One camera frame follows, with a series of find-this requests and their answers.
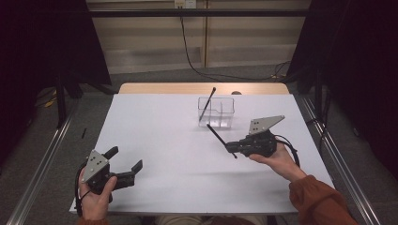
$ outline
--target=acrylic organizer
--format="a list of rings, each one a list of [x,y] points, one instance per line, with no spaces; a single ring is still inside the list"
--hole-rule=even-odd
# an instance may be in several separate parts
[[[199,127],[210,124],[215,128],[229,128],[232,125],[234,112],[234,99],[231,97],[212,97],[210,101],[208,97],[198,99]]]

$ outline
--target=brown sleeve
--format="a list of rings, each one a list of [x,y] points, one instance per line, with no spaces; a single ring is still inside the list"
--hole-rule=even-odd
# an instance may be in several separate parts
[[[342,194],[312,175],[291,183],[289,188],[300,224],[357,224],[348,214]]]
[[[83,217],[80,217],[77,221],[77,225],[109,225],[108,220],[85,220]]]

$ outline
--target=power outlet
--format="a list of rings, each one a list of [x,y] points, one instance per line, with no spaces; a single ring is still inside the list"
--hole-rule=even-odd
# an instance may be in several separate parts
[[[175,0],[175,8],[185,8],[185,0]]]
[[[196,8],[196,0],[185,0],[185,8]]]

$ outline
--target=black pen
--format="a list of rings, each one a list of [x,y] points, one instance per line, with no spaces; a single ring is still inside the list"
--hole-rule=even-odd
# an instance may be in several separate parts
[[[202,114],[201,114],[200,117],[199,117],[199,123],[202,121],[202,117],[203,117],[203,115],[205,114],[205,111],[206,111],[206,109],[207,109],[208,103],[210,102],[210,99],[211,99],[211,97],[213,96],[213,94],[214,94],[215,92],[216,92],[216,87],[213,87],[213,90],[211,91],[210,97],[208,98],[208,100],[207,100],[207,102],[206,102],[205,108],[203,109]]]

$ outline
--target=white paper sheet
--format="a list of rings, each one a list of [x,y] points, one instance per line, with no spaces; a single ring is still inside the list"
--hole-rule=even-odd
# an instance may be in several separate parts
[[[234,159],[207,127],[198,127],[197,99],[203,96],[114,97],[96,150],[105,153],[118,146],[119,153],[110,160],[111,172],[126,172],[140,159],[144,168],[136,175],[135,186],[114,191],[110,212],[296,212],[288,198],[288,181],[241,154]],[[301,168],[307,174],[333,187],[293,96],[228,97],[235,100],[232,127],[215,128],[226,142],[243,139],[251,119],[284,115],[271,132],[298,149]]]

